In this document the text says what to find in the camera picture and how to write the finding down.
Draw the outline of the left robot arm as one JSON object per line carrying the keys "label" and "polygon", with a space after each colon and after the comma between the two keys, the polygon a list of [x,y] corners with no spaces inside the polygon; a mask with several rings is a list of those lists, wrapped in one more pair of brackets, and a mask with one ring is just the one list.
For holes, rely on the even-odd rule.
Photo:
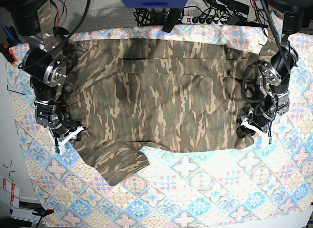
{"label": "left robot arm", "polygon": [[[305,10],[312,7],[313,0],[260,0],[260,3],[268,21],[268,40],[261,48],[260,59],[243,74],[241,93],[251,107],[238,119],[237,135],[245,138],[259,134],[270,143],[272,122],[288,111],[291,69],[298,61],[288,37],[300,30]],[[265,96],[246,95],[247,78],[253,68],[261,75]]]}

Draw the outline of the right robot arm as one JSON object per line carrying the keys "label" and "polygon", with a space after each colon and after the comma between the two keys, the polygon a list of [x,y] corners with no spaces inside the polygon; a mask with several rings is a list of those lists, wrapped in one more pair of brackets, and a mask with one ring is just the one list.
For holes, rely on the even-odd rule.
{"label": "right robot arm", "polygon": [[55,36],[50,0],[2,0],[17,33],[29,45],[20,68],[30,75],[35,94],[35,119],[52,135],[64,141],[81,131],[58,103],[67,77],[63,44]]}

